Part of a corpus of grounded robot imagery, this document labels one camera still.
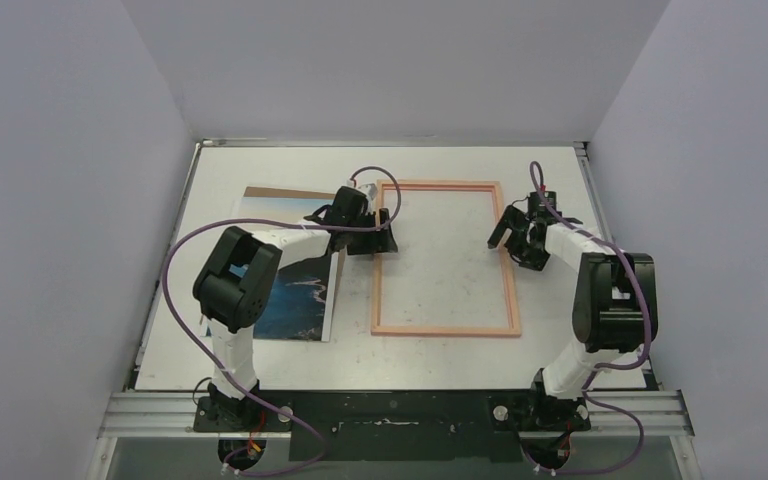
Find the pink wooden picture frame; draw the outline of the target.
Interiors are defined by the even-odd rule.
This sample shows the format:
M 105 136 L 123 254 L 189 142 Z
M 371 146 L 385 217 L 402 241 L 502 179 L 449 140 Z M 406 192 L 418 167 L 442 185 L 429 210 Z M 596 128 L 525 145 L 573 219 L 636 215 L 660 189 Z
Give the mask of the pink wooden picture frame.
M 374 257 L 371 332 L 382 336 L 518 337 L 514 269 L 487 240 L 506 207 L 497 181 L 380 180 L 399 245 Z

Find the seascape photo print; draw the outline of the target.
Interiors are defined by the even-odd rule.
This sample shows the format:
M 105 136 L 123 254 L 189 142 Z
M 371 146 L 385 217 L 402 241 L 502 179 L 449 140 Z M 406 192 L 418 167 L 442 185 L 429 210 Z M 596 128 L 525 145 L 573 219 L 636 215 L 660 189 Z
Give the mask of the seascape photo print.
M 332 200 L 242 196 L 233 207 L 232 215 L 294 223 Z M 281 269 L 265 312 L 254 325 L 254 337 L 275 341 L 329 341 L 344 260 L 345 255 L 339 253 Z

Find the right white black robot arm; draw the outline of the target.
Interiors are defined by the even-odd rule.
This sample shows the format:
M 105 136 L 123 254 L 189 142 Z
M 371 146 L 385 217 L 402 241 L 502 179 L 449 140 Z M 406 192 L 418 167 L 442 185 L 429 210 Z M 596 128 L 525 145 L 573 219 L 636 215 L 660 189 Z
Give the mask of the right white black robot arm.
M 658 330 L 654 261 L 598 237 L 556 209 L 553 191 L 535 191 L 527 207 L 505 207 L 487 244 L 503 246 L 520 267 L 542 271 L 559 260 L 577 276 L 571 307 L 572 338 L 535 374 L 521 425 L 560 431 L 589 425 L 583 394 L 595 377 L 620 370 L 620 358 L 645 358 Z

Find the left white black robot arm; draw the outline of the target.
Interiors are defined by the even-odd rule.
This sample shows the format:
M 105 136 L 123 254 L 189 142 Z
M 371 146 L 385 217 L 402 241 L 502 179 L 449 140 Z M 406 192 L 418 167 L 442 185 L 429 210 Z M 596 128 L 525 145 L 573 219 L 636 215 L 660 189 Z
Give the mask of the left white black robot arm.
M 193 285 L 193 296 L 211 330 L 217 360 L 208 386 L 213 413 L 230 428 L 250 428 L 263 411 L 252 396 L 254 326 L 267 309 L 279 272 L 309 259 L 346 251 L 350 255 L 395 253 L 398 247 L 385 208 L 372 210 L 373 184 L 350 183 L 331 203 L 287 228 L 225 229 Z

